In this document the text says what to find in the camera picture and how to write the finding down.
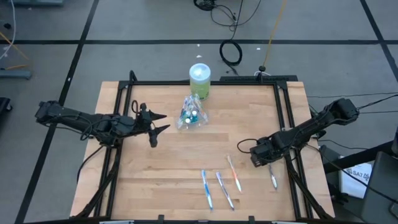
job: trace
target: wire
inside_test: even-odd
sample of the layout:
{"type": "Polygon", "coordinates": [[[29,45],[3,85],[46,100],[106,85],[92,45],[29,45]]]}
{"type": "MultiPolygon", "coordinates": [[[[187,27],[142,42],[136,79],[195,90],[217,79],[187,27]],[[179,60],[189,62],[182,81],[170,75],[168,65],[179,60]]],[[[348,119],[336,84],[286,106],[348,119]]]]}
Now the wire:
{"type": "Polygon", "coordinates": [[[390,95],[397,94],[398,92],[390,93],[365,93],[365,94],[353,94],[353,95],[338,95],[338,96],[307,96],[307,98],[337,98],[337,97],[351,97],[351,96],[373,96],[373,95],[390,95]]]}
{"type": "Polygon", "coordinates": [[[16,69],[16,68],[24,68],[27,66],[28,65],[15,65],[15,66],[7,67],[6,70],[12,70],[12,69],[16,69]]]}
{"type": "Polygon", "coordinates": [[[138,102],[137,102],[137,100],[133,100],[131,102],[131,110],[132,110],[133,113],[138,114],[138,102]]]}
{"type": "Polygon", "coordinates": [[[256,13],[257,10],[259,9],[259,6],[260,6],[261,1],[262,1],[262,0],[259,1],[259,3],[257,4],[255,10],[254,10],[253,13],[251,14],[251,16],[250,16],[246,21],[244,21],[244,22],[242,22],[242,23],[240,23],[240,24],[238,24],[238,22],[236,22],[236,24],[235,24],[235,19],[234,19],[235,16],[234,16],[234,14],[232,13],[232,11],[231,11],[228,7],[226,7],[226,6],[224,6],[224,5],[215,5],[215,7],[214,7],[213,9],[219,9],[219,8],[218,8],[219,6],[220,6],[220,7],[225,7],[225,8],[231,13],[231,16],[228,15],[228,13],[226,13],[224,10],[221,10],[221,9],[219,9],[219,10],[223,11],[234,23],[232,23],[231,25],[228,25],[228,24],[222,24],[222,23],[216,22],[216,21],[214,20],[214,17],[213,17],[213,10],[210,11],[211,20],[212,20],[214,23],[216,23],[216,24],[218,24],[218,25],[220,25],[220,26],[227,26],[227,27],[234,27],[234,26],[237,27],[237,26],[241,26],[241,25],[243,25],[243,24],[245,24],[245,23],[247,23],[247,22],[249,22],[249,21],[251,20],[251,18],[255,15],[255,13],[256,13]]]}
{"type": "Polygon", "coordinates": [[[96,124],[99,124],[99,123],[101,123],[101,122],[104,122],[104,121],[117,121],[117,120],[114,119],[114,118],[108,118],[108,119],[101,119],[101,120],[96,121],[96,122],[94,122],[94,123],[89,122],[88,127],[81,133],[80,140],[81,140],[81,141],[84,141],[84,140],[88,139],[89,136],[90,136],[90,135],[92,134],[92,132],[93,132],[93,126],[96,125],[96,124]]]}
{"type": "Polygon", "coordinates": [[[57,129],[64,129],[64,130],[69,130],[69,131],[72,131],[72,132],[74,132],[74,133],[77,133],[77,134],[81,134],[81,132],[79,132],[79,131],[76,131],[76,130],[74,130],[74,129],[72,129],[72,128],[68,128],[68,127],[58,127],[58,126],[56,126],[55,128],[57,128],[57,129]]]}
{"type": "Polygon", "coordinates": [[[239,145],[240,145],[242,142],[245,142],[245,141],[256,141],[256,143],[257,143],[258,140],[257,140],[257,139],[243,139],[242,141],[240,141],[240,142],[237,143],[236,147],[238,148],[239,151],[241,151],[242,153],[250,154],[250,152],[242,151],[242,149],[239,148],[239,145]]]}
{"type": "Polygon", "coordinates": [[[233,41],[232,39],[233,39],[234,36],[235,36],[236,28],[237,28],[237,26],[238,26],[238,24],[239,24],[239,18],[241,17],[241,12],[242,12],[242,5],[243,5],[243,0],[241,0],[241,5],[240,5],[240,7],[239,7],[238,19],[236,20],[236,25],[235,25],[235,29],[234,29],[234,33],[233,33],[232,37],[231,37],[229,40],[224,40],[224,41],[222,41],[222,43],[221,43],[221,45],[220,45],[220,49],[219,49],[221,59],[223,60],[223,62],[224,62],[230,69],[232,69],[232,71],[234,72],[234,74],[237,75],[237,76],[239,76],[239,74],[238,74],[238,72],[236,71],[236,69],[233,68],[233,66],[237,66],[237,65],[239,65],[239,64],[241,63],[241,61],[242,61],[242,56],[243,56],[243,52],[242,52],[241,46],[239,46],[239,44],[236,43],[235,41],[233,41]],[[235,61],[235,62],[230,62],[229,60],[227,60],[227,59],[224,57],[223,47],[224,47],[225,44],[233,44],[233,45],[236,47],[236,49],[237,49],[238,52],[239,52],[239,58],[238,58],[237,61],[235,61]]]}
{"type": "Polygon", "coordinates": [[[398,96],[398,94],[395,94],[395,95],[389,96],[389,97],[387,97],[387,98],[384,98],[384,99],[381,99],[381,100],[377,100],[377,101],[375,101],[375,102],[372,102],[372,103],[368,103],[368,104],[366,104],[366,105],[364,105],[364,106],[360,106],[360,107],[358,107],[357,109],[358,109],[358,110],[361,110],[361,109],[363,109],[363,108],[365,108],[365,107],[368,107],[368,106],[375,105],[375,104],[377,104],[377,103],[380,103],[380,102],[382,102],[382,101],[384,101],[384,100],[388,100],[389,98],[393,98],[393,97],[396,97],[396,96],[398,96]]]}
{"type": "Polygon", "coordinates": [[[19,50],[19,48],[17,48],[17,46],[12,44],[11,41],[2,32],[0,32],[0,35],[5,41],[8,42],[8,44],[12,45],[12,47],[14,47],[26,60],[29,60],[29,58],[21,50],[19,50]]]}
{"type": "Polygon", "coordinates": [[[86,162],[91,159],[95,154],[97,154],[97,152],[99,152],[102,148],[104,148],[104,146],[99,147],[96,151],[94,151],[93,153],[91,153],[91,155],[89,155],[84,161],[83,163],[80,165],[79,170],[77,172],[77,178],[76,178],[76,183],[79,182],[79,176],[80,176],[80,172],[81,169],[83,168],[83,166],[86,164],[86,162]]]}
{"type": "Polygon", "coordinates": [[[361,112],[361,114],[374,114],[374,113],[396,113],[398,111],[373,111],[373,112],[361,112]]]}
{"type": "Polygon", "coordinates": [[[341,147],[346,148],[346,149],[363,149],[363,150],[368,150],[368,149],[363,148],[363,147],[347,147],[347,146],[344,146],[344,145],[342,145],[342,144],[339,144],[339,143],[337,143],[337,142],[335,142],[335,141],[332,141],[332,140],[329,140],[329,139],[318,140],[318,142],[323,142],[323,141],[328,141],[328,142],[335,143],[336,145],[341,146],[341,147]]]}
{"type": "Polygon", "coordinates": [[[318,112],[316,111],[316,109],[313,107],[313,106],[311,106],[311,104],[308,104],[310,107],[311,107],[311,109],[316,113],[316,114],[318,114],[318,112]]]}
{"type": "Polygon", "coordinates": [[[272,76],[270,73],[266,73],[266,72],[260,72],[260,71],[256,71],[254,72],[253,76],[258,76],[259,74],[261,75],[268,75],[268,76],[272,76]]]}
{"type": "Polygon", "coordinates": [[[293,159],[291,159],[290,161],[293,162],[295,159],[297,159],[298,154],[295,155],[295,157],[293,159]]]}
{"type": "Polygon", "coordinates": [[[365,184],[363,181],[359,180],[358,178],[356,178],[356,177],[354,177],[353,175],[349,174],[349,173],[348,173],[347,171],[345,171],[344,169],[340,168],[340,167],[339,167],[338,165],[336,165],[334,162],[332,162],[332,161],[329,160],[327,157],[325,157],[325,155],[322,153],[321,150],[319,150],[319,149],[317,149],[316,147],[313,147],[313,146],[311,146],[311,145],[309,145],[309,144],[307,144],[307,146],[310,146],[311,148],[317,150],[317,151],[319,152],[319,154],[322,156],[322,158],[326,159],[332,166],[334,166],[334,167],[336,167],[337,169],[343,171],[345,174],[347,174],[348,176],[350,176],[352,179],[358,181],[360,184],[362,184],[363,186],[369,188],[369,189],[372,190],[374,193],[376,193],[376,194],[378,194],[378,195],[380,195],[380,196],[382,196],[382,197],[384,197],[384,198],[390,200],[391,202],[398,203],[397,200],[395,200],[395,199],[393,199],[393,198],[390,198],[389,196],[387,196],[387,195],[381,193],[380,191],[378,191],[378,190],[372,188],[372,187],[369,186],[368,184],[365,184]]]}
{"type": "Polygon", "coordinates": [[[198,0],[193,0],[193,4],[203,10],[203,11],[211,11],[215,7],[215,0],[204,0],[203,2],[197,3],[198,0]]]}
{"type": "Polygon", "coordinates": [[[243,6],[243,0],[241,0],[241,5],[240,5],[240,7],[239,7],[238,19],[236,20],[236,25],[235,25],[234,34],[232,35],[232,37],[231,37],[231,39],[230,39],[230,40],[232,40],[232,39],[234,38],[234,36],[235,36],[235,33],[236,33],[236,28],[238,27],[238,24],[239,24],[239,19],[240,19],[240,17],[241,17],[242,6],[243,6]]]}
{"type": "Polygon", "coordinates": [[[13,35],[12,35],[12,42],[10,43],[10,45],[7,47],[6,51],[4,51],[4,53],[0,56],[0,60],[7,54],[8,50],[11,48],[11,46],[14,45],[14,41],[15,41],[15,37],[16,37],[16,32],[17,32],[17,22],[15,19],[15,6],[14,6],[14,1],[10,0],[11,2],[11,6],[12,6],[12,20],[14,21],[14,27],[13,27],[13,35]]]}
{"type": "Polygon", "coordinates": [[[271,36],[269,37],[268,46],[267,46],[267,53],[266,53],[266,59],[264,60],[264,63],[262,64],[263,66],[266,66],[266,63],[267,63],[267,60],[268,60],[268,55],[269,55],[269,52],[271,51],[271,42],[272,42],[272,39],[274,38],[275,31],[278,28],[278,23],[279,23],[280,19],[282,18],[282,13],[284,12],[285,7],[286,7],[286,2],[287,2],[287,0],[283,0],[282,7],[281,7],[281,9],[279,11],[279,15],[278,15],[278,18],[276,20],[274,29],[272,30],[271,36]]]}

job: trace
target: gray floor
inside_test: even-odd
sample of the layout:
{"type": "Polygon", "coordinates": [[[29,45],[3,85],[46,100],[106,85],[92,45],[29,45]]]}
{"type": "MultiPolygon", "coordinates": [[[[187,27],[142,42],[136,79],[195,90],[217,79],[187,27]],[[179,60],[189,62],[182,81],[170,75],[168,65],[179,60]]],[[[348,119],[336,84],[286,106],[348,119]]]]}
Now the gray floor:
{"type": "MultiPolygon", "coordinates": [[[[93,0],[67,0],[64,7],[18,7],[17,39],[78,40],[93,0]]],[[[222,1],[238,11],[239,1],[222,1]]],[[[371,12],[385,39],[398,39],[395,0],[368,0],[371,12]]],[[[256,1],[245,1],[242,20],[248,18],[256,1]]],[[[250,22],[238,27],[236,39],[268,39],[281,1],[267,0],[250,22]]],[[[0,22],[11,22],[11,7],[0,4],[0,22]]],[[[220,12],[215,19],[227,21],[220,12]]],[[[12,32],[0,29],[9,38],[12,32]]],[[[88,40],[228,39],[227,27],[212,23],[208,12],[184,0],[100,0],[88,40]]],[[[275,35],[276,39],[376,40],[360,1],[289,0],[275,35]]],[[[13,223],[25,194],[47,128],[34,121],[40,101],[56,100],[75,54],[76,45],[18,45],[30,57],[26,62],[12,49],[0,67],[31,64],[33,78],[0,80],[0,96],[11,98],[14,110],[0,132],[0,217],[13,223]]],[[[253,75],[263,62],[266,45],[242,44],[244,57],[236,67],[240,75],[253,75]]],[[[389,45],[398,57],[398,45],[389,45]]],[[[224,50],[230,59],[235,49],[224,50]]],[[[228,75],[229,68],[218,55],[218,44],[85,45],[65,106],[94,112],[102,81],[126,79],[133,69],[139,80],[183,80],[197,62],[207,63],[212,79],[228,75]]],[[[273,45],[267,71],[273,75],[297,75],[308,96],[330,96],[398,91],[398,83],[380,45],[273,45]]],[[[358,105],[384,96],[352,98],[358,105]]],[[[333,98],[309,98],[317,110],[333,98]]],[[[398,110],[391,99],[366,111],[398,110]]],[[[397,113],[362,114],[347,126],[332,126],[325,139],[351,147],[373,147],[390,141],[398,125],[397,113]]],[[[67,218],[75,192],[76,172],[86,143],[78,136],[57,130],[30,205],[26,222],[67,218]]],[[[347,150],[333,144],[343,155],[347,150]]]]}

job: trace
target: wooden tabletop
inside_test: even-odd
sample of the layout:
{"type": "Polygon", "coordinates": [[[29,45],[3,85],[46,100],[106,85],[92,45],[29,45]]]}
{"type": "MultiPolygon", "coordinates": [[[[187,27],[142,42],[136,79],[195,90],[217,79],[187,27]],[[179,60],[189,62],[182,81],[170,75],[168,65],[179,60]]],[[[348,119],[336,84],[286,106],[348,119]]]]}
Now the wooden tabletop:
{"type": "MultiPolygon", "coordinates": [[[[117,82],[103,82],[96,113],[112,113],[117,82]]],[[[295,124],[310,118],[302,82],[288,83],[295,124]]],[[[283,159],[272,164],[278,189],[274,189],[268,166],[255,168],[249,154],[243,154],[236,143],[246,138],[260,138],[279,131],[279,122],[272,86],[211,86],[209,98],[203,102],[210,122],[198,129],[178,131],[176,120],[189,86],[133,86],[131,99],[146,103],[155,113],[167,118],[155,121],[156,126],[171,124],[151,148],[148,135],[126,138],[123,144],[112,219],[155,220],[295,220],[289,180],[283,159]],[[243,192],[234,183],[226,155],[234,162],[243,192]],[[207,171],[214,210],[205,197],[201,170],[207,171]],[[233,199],[230,209],[215,172],[220,171],[226,189],[233,199]]],[[[126,91],[122,97],[121,110],[126,91]]],[[[254,142],[240,145],[248,151],[254,142]]],[[[98,148],[90,140],[86,157],[98,148]]],[[[105,150],[92,158],[81,171],[71,215],[88,203],[98,188],[105,150]]],[[[302,150],[307,185],[319,204],[334,216],[325,173],[319,153],[307,147],[302,150]]],[[[305,210],[298,189],[302,216],[305,210]]],[[[108,192],[104,195],[107,202],[108,192]]]]}

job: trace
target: plastic bag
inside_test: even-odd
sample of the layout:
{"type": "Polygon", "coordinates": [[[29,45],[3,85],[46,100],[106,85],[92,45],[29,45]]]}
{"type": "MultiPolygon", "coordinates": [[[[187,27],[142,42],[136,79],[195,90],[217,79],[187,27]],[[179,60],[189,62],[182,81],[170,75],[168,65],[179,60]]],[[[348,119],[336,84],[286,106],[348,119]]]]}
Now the plastic bag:
{"type": "Polygon", "coordinates": [[[208,122],[208,116],[199,99],[199,95],[186,96],[177,121],[177,128],[179,130],[196,128],[208,122]]]}

